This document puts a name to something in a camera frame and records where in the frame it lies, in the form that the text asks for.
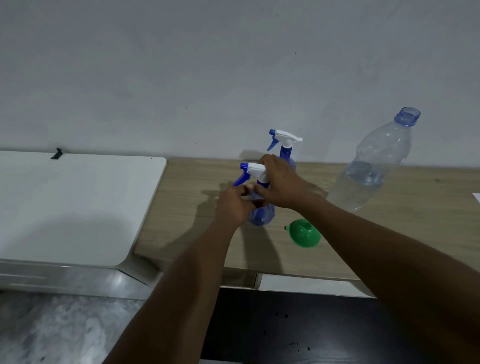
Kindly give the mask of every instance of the person's left hand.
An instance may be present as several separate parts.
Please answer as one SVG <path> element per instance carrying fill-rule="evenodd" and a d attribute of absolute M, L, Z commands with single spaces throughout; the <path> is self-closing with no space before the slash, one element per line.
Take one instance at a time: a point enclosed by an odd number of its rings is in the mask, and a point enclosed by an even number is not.
<path fill-rule="evenodd" d="M 247 196 L 249 193 L 250 190 L 246 185 L 231 186 L 226 191 L 220 192 L 216 203 L 215 220 L 237 228 L 247 221 L 248 215 L 253 210 L 268 205 L 265 200 L 242 199 L 242 196 Z"/>

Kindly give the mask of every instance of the floor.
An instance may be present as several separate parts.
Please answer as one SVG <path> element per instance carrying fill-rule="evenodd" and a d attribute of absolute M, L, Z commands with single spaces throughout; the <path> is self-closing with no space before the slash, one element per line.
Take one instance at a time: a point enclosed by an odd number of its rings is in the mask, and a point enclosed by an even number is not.
<path fill-rule="evenodd" d="M 2 292 L 0 363 L 100 364 L 142 304 L 141 300 Z"/>

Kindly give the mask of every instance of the white wall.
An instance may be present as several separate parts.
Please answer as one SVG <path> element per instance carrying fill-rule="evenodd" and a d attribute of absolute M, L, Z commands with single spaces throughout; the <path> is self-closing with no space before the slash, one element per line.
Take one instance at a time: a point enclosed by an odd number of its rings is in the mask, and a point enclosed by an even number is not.
<path fill-rule="evenodd" d="M 304 137 L 297 160 L 346 162 L 414 106 L 409 164 L 480 167 L 479 14 L 477 0 L 4 0 L 0 148 L 239 158 L 278 128 Z"/>

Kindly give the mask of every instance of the white board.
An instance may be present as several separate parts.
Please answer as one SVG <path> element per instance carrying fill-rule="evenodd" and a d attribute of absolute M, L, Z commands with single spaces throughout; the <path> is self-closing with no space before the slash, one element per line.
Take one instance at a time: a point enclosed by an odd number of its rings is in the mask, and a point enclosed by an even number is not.
<path fill-rule="evenodd" d="M 0 151 L 0 259 L 116 266 L 167 161 Z"/>

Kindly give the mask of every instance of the green plastic funnel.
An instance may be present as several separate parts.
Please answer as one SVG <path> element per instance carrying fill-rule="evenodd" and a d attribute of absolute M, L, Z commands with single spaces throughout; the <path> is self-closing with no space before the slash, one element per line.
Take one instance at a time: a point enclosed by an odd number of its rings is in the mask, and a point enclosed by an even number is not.
<path fill-rule="evenodd" d="M 293 242 L 302 248 L 313 248 L 322 237 L 320 232 L 304 218 L 295 220 L 289 226 L 285 226 L 285 230 L 288 231 Z"/>

